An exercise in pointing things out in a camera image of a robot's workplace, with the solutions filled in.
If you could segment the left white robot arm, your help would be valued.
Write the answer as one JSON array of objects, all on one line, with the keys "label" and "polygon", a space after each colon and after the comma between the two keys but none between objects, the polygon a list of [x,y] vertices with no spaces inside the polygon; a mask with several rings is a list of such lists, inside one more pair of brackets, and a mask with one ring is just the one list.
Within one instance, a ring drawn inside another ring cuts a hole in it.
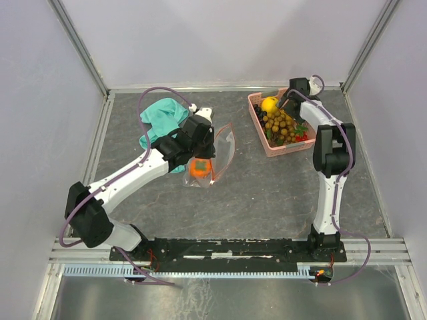
[{"label": "left white robot arm", "polygon": [[88,248],[108,244],[123,249],[134,260],[144,258],[146,236],[109,214],[138,189],[190,159],[214,157],[214,135],[210,118],[192,115],[183,127],[157,139],[150,150],[110,176],[88,186],[75,183],[69,189],[66,222]]}]

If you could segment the yellow lemon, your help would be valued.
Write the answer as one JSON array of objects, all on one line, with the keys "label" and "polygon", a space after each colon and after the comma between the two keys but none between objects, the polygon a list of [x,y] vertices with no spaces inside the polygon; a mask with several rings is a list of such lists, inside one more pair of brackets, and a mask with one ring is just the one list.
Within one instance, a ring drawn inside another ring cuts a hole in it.
[{"label": "yellow lemon", "polygon": [[279,100],[276,97],[266,97],[261,102],[261,110],[266,113],[275,113],[278,110]]}]

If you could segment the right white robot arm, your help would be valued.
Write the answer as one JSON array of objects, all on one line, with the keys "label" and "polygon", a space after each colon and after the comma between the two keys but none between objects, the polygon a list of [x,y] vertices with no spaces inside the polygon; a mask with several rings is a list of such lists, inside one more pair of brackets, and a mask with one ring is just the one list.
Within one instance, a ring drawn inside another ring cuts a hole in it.
[{"label": "right white robot arm", "polygon": [[280,107],[300,125],[316,132],[313,164],[320,189],[318,208],[306,244],[307,255],[321,261],[340,246],[342,191],[356,161],[356,128],[333,116],[318,99],[324,81],[317,75],[289,80]]}]

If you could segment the orange persimmon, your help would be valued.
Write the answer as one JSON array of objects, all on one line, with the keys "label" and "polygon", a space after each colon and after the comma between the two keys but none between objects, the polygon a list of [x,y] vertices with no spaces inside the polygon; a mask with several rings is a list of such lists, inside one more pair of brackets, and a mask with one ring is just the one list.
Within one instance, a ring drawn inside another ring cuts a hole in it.
[{"label": "orange persimmon", "polygon": [[189,163],[189,174],[197,179],[205,179],[211,174],[211,160],[193,158]]}]

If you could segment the clear zip top bag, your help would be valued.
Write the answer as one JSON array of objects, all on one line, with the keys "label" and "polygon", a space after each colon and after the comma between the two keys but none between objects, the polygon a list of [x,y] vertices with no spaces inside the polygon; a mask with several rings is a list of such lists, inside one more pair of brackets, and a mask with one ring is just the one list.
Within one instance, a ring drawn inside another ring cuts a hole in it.
[{"label": "clear zip top bag", "polygon": [[197,179],[189,174],[189,163],[183,175],[184,187],[208,188],[218,182],[226,170],[230,167],[236,153],[236,138],[232,123],[220,128],[214,138],[215,157],[211,158],[211,174],[205,179]]}]

